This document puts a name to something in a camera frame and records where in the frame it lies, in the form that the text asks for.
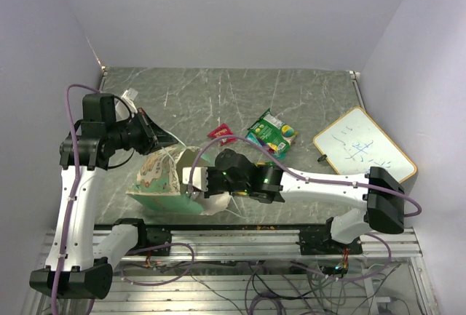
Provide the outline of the green patterned paper bag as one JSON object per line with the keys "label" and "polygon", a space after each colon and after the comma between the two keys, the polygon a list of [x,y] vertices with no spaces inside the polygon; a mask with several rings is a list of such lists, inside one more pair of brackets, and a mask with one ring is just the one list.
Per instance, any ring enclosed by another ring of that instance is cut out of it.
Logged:
{"label": "green patterned paper bag", "polygon": [[230,194],[191,199],[186,193],[183,168],[190,168],[200,150],[198,146],[178,143],[149,154],[126,195],[155,212],[208,216],[231,212],[229,205],[236,207],[237,203]]}

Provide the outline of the small red snack packet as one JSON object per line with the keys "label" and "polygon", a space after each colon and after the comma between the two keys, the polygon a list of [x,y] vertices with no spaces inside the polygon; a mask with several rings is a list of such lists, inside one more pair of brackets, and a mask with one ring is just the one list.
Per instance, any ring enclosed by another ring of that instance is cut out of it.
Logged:
{"label": "small red snack packet", "polygon": [[[226,123],[220,124],[217,128],[208,133],[208,137],[210,139],[216,139],[225,135],[233,135],[233,131],[231,131],[230,127]],[[236,139],[233,137],[222,138],[221,140],[219,140],[219,145],[224,146],[235,141]]]}

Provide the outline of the teal candy packet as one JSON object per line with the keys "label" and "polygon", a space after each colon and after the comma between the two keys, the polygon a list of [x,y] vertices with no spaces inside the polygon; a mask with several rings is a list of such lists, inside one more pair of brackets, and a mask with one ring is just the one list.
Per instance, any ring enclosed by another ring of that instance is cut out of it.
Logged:
{"label": "teal candy packet", "polygon": [[285,153],[289,148],[289,145],[284,140],[282,140],[281,137],[276,137],[274,140],[263,140],[258,135],[255,135],[249,131],[246,135],[246,138],[265,148],[268,153],[279,160],[285,158]]}

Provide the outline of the green fruit candy packet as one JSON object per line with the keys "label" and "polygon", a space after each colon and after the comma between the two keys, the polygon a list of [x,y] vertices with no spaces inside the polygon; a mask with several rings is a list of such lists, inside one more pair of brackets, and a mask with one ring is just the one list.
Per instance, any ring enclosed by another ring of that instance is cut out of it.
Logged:
{"label": "green fruit candy packet", "polygon": [[249,126],[248,131],[258,135],[263,140],[274,140],[276,137],[281,137],[289,145],[289,148],[298,135],[292,126],[274,116],[269,108]]}

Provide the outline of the yellow gummy candy packet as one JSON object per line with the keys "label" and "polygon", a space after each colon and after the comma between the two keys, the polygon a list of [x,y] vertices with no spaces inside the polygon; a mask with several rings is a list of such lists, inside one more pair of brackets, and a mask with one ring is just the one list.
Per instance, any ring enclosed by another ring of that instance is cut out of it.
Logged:
{"label": "yellow gummy candy packet", "polygon": [[[256,162],[256,166],[257,167],[270,167],[270,166],[273,166],[273,164],[271,162]],[[240,196],[248,196],[249,192],[247,190],[243,190],[243,191],[236,190],[234,194],[240,195]]]}

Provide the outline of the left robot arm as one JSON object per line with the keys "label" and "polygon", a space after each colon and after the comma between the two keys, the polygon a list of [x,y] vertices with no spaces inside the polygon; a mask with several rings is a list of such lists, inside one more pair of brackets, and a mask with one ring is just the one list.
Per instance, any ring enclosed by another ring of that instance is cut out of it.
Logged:
{"label": "left robot arm", "polygon": [[177,140],[156,125],[142,108],[117,120],[108,93],[82,99],[82,118],[60,145],[62,197],[52,248],[42,269],[31,272],[30,286],[62,299],[104,299],[113,272],[127,252],[143,253],[149,244],[144,221],[122,218],[98,245],[93,244],[97,196],[118,151],[149,155]]}

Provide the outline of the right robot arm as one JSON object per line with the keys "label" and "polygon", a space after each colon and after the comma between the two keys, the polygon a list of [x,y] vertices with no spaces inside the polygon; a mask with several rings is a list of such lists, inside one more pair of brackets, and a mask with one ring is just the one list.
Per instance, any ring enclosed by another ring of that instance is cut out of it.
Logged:
{"label": "right robot arm", "polygon": [[276,164],[254,164],[226,149],[199,177],[206,197],[243,193],[263,204],[307,199],[348,206],[349,212],[325,222],[320,245],[331,254],[371,231],[396,235],[405,229],[403,187],[381,167],[347,176],[313,174]]}

